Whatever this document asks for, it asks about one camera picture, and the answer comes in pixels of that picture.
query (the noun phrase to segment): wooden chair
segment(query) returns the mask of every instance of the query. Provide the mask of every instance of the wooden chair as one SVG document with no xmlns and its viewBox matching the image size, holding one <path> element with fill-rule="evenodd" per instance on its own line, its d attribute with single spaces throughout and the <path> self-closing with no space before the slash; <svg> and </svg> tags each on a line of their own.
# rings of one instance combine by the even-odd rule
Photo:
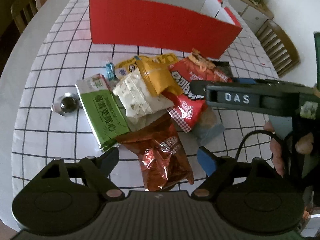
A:
<svg viewBox="0 0 320 240">
<path fill-rule="evenodd" d="M 20 33 L 37 13 L 35 0 L 15 0 L 11 6 L 12 18 Z"/>
<path fill-rule="evenodd" d="M 299 55 L 288 35 L 272 20 L 267 20 L 256 36 L 273 63 L 279 77 L 291 71 Z"/>
</svg>

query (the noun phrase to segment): white snack packet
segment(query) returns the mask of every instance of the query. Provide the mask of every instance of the white snack packet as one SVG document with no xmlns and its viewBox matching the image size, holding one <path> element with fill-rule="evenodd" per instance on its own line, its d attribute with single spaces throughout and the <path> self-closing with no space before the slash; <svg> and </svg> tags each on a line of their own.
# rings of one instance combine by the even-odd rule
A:
<svg viewBox="0 0 320 240">
<path fill-rule="evenodd" d="M 174 103 L 163 95 L 150 95 L 138 68 L 122 78 L 113 93 L 119 96 L 127 117 L 139 118 L 174 106 Z"/>
</svg>

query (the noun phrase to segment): yellow snack bag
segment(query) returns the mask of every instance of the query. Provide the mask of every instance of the yellow snack bag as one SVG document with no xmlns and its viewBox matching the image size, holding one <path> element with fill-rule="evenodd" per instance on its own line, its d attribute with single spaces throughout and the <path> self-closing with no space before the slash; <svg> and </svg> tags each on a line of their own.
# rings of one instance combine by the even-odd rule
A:
<svg viewBox="0 0 320 240">
<path fill-rule="evenodd" d="M 177 96 L 183 93 L 182 88 L 172 78 L 167 65 L 152 60 L 137 60 L 136 64 L 153 97 L 157 97 L 164 90 Z"/>
<path fill-rule="evenodd" d="M 159 55 L 156 57 L 152 57 L 151 60 L 157 63 L 166 64 L 166 65 L 174 64 L 179 61 L 177 56 L 173 53 L 167 53 L 167 54 Z"/>
<path fill-rule="evenodd" d="M 117 65 L 115 65 L 114 72 L 118 79 L 122 79 L 124 76 L 130 74 L 137 68 L 136 61 L 137 60 L 150 60 L 149 57 L 144 55 L 137 55 L 128 60 L 121 61 Z"/>
</svg>

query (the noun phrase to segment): cabinet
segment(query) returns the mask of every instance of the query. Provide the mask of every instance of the cabinet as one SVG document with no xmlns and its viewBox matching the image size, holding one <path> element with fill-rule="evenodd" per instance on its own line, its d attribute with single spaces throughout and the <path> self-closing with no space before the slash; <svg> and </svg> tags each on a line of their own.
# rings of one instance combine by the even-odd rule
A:
<svg viewBox="0 0 320 240">
<path fill-rule="evenodd" d="M 268 7 L 262 3 L 256 5 L 250 0 L 228 0 L 230 5 L 243 18 L 253 33 L 256 33 L 262 24 L 268 20 L 273 19 L 274 14 Z"/>
<path fill-rule="evenodd" d="M 266 20 L 268 20 L 267 16 L 250 6 L 244 11 L 241 17 L 248 24 L 249 28 L 253 31 L 253 33 L 256 33 L 260 29 L 262 24 Z"/>
</svg>

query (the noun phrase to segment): red box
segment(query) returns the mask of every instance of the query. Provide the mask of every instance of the red box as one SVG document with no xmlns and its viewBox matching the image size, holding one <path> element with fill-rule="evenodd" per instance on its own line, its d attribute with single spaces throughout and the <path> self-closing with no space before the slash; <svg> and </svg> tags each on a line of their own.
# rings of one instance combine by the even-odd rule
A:
<svg viewBox="0 0 320 240">
<path fill-rule="evenodd" d="M 242 27 L 221 0 L 89 0 L 93 43 L 125 44 L 220 58 Z"/>
</svg>

